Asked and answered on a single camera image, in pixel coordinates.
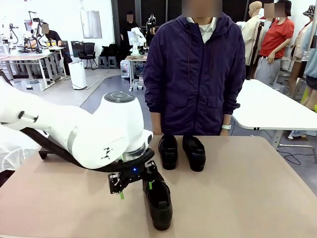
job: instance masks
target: shoe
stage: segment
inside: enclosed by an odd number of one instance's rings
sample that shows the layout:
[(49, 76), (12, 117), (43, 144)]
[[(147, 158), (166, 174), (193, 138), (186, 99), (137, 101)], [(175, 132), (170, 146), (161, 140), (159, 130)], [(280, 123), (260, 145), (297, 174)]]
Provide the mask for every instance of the shoe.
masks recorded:
[(164, 179), (160, 176), (152, 182), (152, 189), (149, 182), (143, 181), (143, 192), (147, 197), (154, 228), (159, 231), (167, 230), (172, 221), (173, 207), (170, 191)]
[(190, 168), (195, 172), (203, 171), (206, 162), (204, 145), (193, 136), (183, 136), (183, 150), (186, 153)]
[(177, 141), (173, 135), (164, 135), (158, 144), (162, 166), (166, 170), (174, 170), (177, 163)]

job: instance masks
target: red shirt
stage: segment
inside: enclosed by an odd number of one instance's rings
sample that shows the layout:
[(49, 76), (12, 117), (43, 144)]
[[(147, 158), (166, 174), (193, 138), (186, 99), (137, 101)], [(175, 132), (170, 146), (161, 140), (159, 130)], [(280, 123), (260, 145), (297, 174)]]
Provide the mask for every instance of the red shirt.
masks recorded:
[[(292, 38), (294, 33), (294, 23), (290, 19), (286, 19), (282, 24), (278, 25), (278, 21), (272, 23), (271, 28), (264, 36), (260, 55), (269, 56), (274, 49), (280, 46), (286, 39)], [(276, 52), (275, 58), (282, 58), (285, 48)]]

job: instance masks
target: jacket hood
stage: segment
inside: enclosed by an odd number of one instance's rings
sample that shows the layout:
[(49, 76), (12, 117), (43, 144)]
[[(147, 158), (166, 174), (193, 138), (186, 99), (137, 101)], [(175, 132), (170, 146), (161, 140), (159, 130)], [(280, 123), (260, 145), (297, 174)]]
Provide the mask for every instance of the jacket hood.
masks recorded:
[[(183, 16), (179, 16), (176, 20), (185, 30), (188, 30), (188, 26), (190, 24), (195, 24), (188, 22), (187, 18)], [(232, 24), (235, 23), (231, 20), (231, 18), (228, 15), (222, 13), (221, 17), (217, 17), (216, 29), (212, 34), (212, 38), (226, 33)]]

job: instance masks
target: gray joint cap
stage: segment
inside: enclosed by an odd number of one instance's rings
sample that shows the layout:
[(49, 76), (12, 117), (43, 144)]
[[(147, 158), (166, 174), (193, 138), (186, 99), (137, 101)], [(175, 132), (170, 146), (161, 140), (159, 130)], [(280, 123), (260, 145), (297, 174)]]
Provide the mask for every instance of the gray joint cap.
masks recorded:
[(112, 103), (129, 103), (132, 102), (135, 97), (124, 92), (114, 92), (107, 93), (104, 99)]

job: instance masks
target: white watch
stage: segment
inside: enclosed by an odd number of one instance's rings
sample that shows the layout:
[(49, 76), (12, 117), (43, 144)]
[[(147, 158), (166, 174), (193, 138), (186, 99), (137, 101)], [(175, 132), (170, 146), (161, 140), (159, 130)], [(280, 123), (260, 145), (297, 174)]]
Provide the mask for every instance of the white watch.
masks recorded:
[(230, 130), (231, 125), (222, 125), (222, 129)]

